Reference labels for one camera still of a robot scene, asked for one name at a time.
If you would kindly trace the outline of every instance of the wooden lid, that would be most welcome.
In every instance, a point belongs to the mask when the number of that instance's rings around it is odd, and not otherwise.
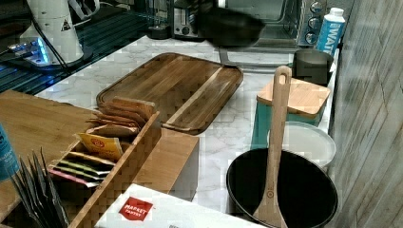
[[[313,119],[329,97],[330,89],[298,79],[291,79],[288,113]],[[272,105],[273,80],[267,84],[257,96],[260,103]]]

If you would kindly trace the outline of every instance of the cardboard box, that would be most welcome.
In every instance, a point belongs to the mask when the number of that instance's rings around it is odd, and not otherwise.
[[[258,228],[263,226],[133,183],[112,203],[95,227]]]

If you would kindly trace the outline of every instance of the black canister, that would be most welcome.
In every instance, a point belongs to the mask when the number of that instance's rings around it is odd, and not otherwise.
[[[334,58],[316,49],[299,49],[294,54],[293,78],[320,86],[329,84]]]

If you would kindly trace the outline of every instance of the black utensil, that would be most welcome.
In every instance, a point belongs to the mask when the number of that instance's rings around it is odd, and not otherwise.
[[[264,28],[263,22],[245,13],[212,8],[198,15],[198,29],[213,46],[226,49],[254,45]]]
[[[62,205],[48,171],[40,165],[40,162],[32,152],[33,163],[28,158],[30,172],[24,161],[20,158],[21,170],[19,174],[10,176],[12,185],[18,192],[24,207],[41,228],[68,227],[67,212]],[[41,148],[41,157],[46,167]]]

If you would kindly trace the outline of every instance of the teal container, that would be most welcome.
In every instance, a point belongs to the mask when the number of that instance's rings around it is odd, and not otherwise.
[[[297,114],[287,114],[287,122],[303,122],[306,124],[318,126],[323,115],[324,107],[322,107],[313,119],[305,118]],[[267,148],[267,136],[270,130],[272,120],[272,107],[267,104],[257,104],[255,123],[253,129],[251,150],[259,148]]]
[[[6,131],[0,124],[0,181],[8,180],[19,169],[15,152],[11,147]]]
[[[251,150],[268,147],[267,135],[272,122],[272,88],[273,81],[258,93]],[[286,121],[318,126],[329,94],[330,89],[327,87],[292,79]]]

